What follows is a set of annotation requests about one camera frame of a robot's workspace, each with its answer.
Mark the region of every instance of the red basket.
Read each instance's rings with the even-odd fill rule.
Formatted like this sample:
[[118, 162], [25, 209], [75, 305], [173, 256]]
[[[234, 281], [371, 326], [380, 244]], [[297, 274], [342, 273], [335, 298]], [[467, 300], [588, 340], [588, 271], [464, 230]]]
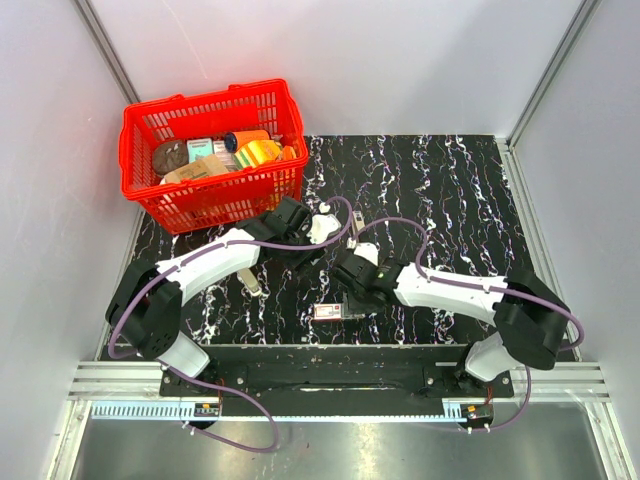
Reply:
[[[294, 148], [291, 160], [239, 172], [159, 185], [152, 154], [161, 143], [264, 129]], [[222, 92], [175, 95], [130, 105], [120, 133], [122, 193], [177, 234], [237, 222], [274, 209], [285, 195], [300, 199], [309, 152], [300, 112], [284, 80], [231, 85]]]

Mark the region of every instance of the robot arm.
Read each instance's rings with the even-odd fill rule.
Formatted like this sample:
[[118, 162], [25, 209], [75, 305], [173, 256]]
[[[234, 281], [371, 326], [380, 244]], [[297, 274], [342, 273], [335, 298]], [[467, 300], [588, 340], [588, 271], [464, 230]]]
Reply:
[[[364, 311], [376, 311], [387, 304], [438, 308], [495, 327], [496, 333], [472, 344], [465, 352], [460, 376], [490, 382], [520, 363], [540, 370], [553, 368], [567, 319], [538, 304], [489, 289], [519, 290], [567, 309], [532, 272], [514, 272], [508, 277], [471, 277], [429, 269], [425, 272], [428, 278], [418, 273], [415, 264], [393, 258], [378, 265], [375, 245], [365, 243], [348, 251], [337, 262], [333, 274]], [[461, 288], [431, 277], [479, 288]]]
[[[180, 257], [153, 264], [138, 259], [129, 265], [107, 309], [115, 327], [125, 309], [153, 278], [177, 268], [163, 279], [133, 310], [121, 335], [146, 360], [159, 360], [190, 377], [209, 364], [208, 355], [180, 331], [182, 306], [204, 288], [226, 276], [269, 258], [298, 269], [322, 256], [324, 249], [282, 251], [252, 244], [228, 245], [233, 240], [261, 241], [290, 246], [320, 244], [340, 228], [333, 215], [311, 215], [301, 203], [284, 197], [276, 210], [238, 223], [211, 244]], [[212, 244], [224, 248], [211, 249]]]

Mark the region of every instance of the gray wall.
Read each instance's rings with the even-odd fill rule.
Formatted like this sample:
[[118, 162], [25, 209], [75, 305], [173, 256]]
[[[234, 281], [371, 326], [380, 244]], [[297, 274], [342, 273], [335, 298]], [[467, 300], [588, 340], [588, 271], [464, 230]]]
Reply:
[[93, 0], [142, 99], [282, 77], [306, 131], [513, 128], [580, 0]]
[[602, 2], [516, 146], [569, 305], [640, 466], [640, 2]]
[[119, 194], [125, 101], [72, 3], [2, 2], [0, 38], [0, 477], [33, 480], [136, 209]]

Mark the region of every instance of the cardboard box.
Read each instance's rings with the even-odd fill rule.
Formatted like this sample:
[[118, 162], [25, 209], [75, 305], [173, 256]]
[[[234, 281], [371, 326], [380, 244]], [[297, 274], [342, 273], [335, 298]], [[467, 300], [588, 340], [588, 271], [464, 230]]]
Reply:
[[223, 173], [229, 173], [229, 170], [215, 154], [212, 154], [167, 173], [164, 179], [166, 183], [180, 183], [185, 178], [197, 180]]

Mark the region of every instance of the black marble mat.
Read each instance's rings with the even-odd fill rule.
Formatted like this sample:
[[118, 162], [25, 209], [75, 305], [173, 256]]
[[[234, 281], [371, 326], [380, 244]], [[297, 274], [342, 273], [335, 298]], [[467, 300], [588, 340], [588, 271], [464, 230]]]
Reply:
[[[431, 235], [423, 264], [470, 275], [503, 275], [531, 260], [491, 136], [309, 137], [302, 200], [311, 207], [343, 195], [365, 222], [403, 216]], [[338, 214], [344, 220], [344, 214]], [[134, 257], [167, 259], [216, 238], [230, 226], [172, 237], [148, 215]], [[379, 226], [381, 256], [413, 260], [419, 235], [397, 224]], [[480, 322], [431, 309], [389, 307], [385, 314], [335, 323], [312, 321], [314, 303], [340, 303], [328, 272], [332, 248], [304, 278], [276, 262], [254, 271], [264, 296], [251, 297], [235, 275], [212, 285], [183, 310], [183, 330], [202, 344], [468, 343], [488, 335]]]

